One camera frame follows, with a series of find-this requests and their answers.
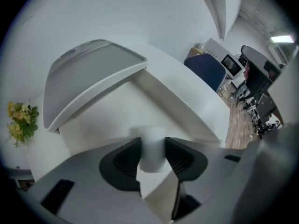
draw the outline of white desk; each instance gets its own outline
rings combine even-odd
[[[229,108],[221,98],[166,53],[147,44],[128,48],[148,59],[146,72],[81,109],[59,128],[60,134],[45,131],[43,94],[37,98],[39,129],[28,150],[35,180],[75,153],[136,137],[140,126],[164,126],[167,136],[225,147]]]

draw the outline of desk surface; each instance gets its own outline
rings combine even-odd
[[[166,53],[148,44],[133,45],[128,48],[146,57],[148,59],[146,71],[179,97],[192,111],[190,114],[197,121],[201,121],[202,128],[198,129],[196,133],[196,130],[192,130],[191,125],[188,127],[193,132],[191,135],[176,127],[174,127],[174,130],[170,130],[170,135],[179,132],[180,134],[176,135],[178,138],[192,139],[225,147],[229,108],[221,98],[191,70]],[[131,85],[127,85],[125,89],[137,96]],[[58,132],[50,133],[46,131],[42,123],[42,103],[43,94],[34,103],[39,107],[41,114],[37,119],[39,129],[35,132],[34,137],[30,139],[28,150],[28,160],[35,180],[40,179],[74,153],[94,148],[94,146],[84,147],[84,143],[82,143],[81,147],[74,147],[76,149],[74,150],[70,144],[65,143],[63,131],[60,135]]]

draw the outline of blue chair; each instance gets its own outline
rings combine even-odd
[[[220,88],[226,75],[224,67],[210,54],[189,57],[185,59],[184,65],[206,82],[215,92]]]

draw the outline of green leaves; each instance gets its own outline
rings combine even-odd
[[[37,107],[17,103],[13,106],[11,113],[12,124],[8,125],[11,137],[16,139],[16,147],[20,144],[28,145],[27,137],[32,137],[38,129],[36,119],[39,115]]]
[[[38,115],[39,115],[39,112],[37,111],[37,107],[34,106],[34,107],[32,108],[32,110],[31,110],[30,117],[35,118],[35,117],[37,117]]]

